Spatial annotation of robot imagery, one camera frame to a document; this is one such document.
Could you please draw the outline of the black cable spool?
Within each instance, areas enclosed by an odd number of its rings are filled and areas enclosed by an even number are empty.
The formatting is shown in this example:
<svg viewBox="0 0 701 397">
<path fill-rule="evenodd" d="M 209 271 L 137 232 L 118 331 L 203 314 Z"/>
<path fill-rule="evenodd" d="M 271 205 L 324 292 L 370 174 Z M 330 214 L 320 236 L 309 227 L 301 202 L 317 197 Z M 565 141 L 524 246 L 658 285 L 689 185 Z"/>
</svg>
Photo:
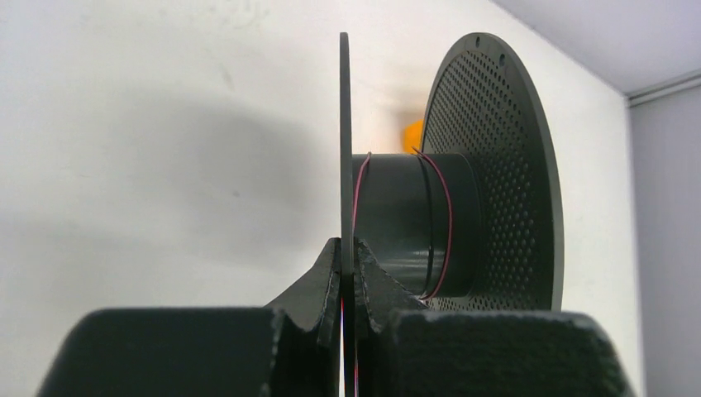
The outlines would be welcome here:
<svg viewBox="0 0 701 397">
<path fill-rule="evenodd" d="M 409 154 L 352 151 L 350 40 L 340 35 L 341 321 L 358 394 L 355 244 L 428 308 L 559 312 L 563 220 L 541 100 L 503 39 L 461 37 L 441 62 Z"/>
</svg>

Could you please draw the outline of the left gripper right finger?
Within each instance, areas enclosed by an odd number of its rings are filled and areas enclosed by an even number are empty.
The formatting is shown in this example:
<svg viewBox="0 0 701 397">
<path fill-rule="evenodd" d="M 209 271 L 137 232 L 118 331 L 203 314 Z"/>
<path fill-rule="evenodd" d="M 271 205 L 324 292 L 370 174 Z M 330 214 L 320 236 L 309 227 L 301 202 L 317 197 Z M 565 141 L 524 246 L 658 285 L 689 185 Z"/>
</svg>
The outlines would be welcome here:
<svg viewBox="0 0 701 397">
<path fill-rule="evenodd" d="M 608 334 L 582 313 L 440 311 L 355 244 L 361 396 L 632 396 Z"/>
</svg>

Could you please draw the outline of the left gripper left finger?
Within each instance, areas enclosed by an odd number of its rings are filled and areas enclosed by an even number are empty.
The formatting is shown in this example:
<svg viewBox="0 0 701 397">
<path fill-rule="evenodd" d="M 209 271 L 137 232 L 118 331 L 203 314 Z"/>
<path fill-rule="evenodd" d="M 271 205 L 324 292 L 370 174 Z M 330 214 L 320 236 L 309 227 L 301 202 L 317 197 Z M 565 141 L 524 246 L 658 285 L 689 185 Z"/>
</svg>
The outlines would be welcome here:
<svg viewBox="0 0 701 397">
<path fill-rule="evenodd" d="M 67 334 L 41 396 L 335 396 L 341 241 L 262 307 L 99 309 Z"/>
</svg>

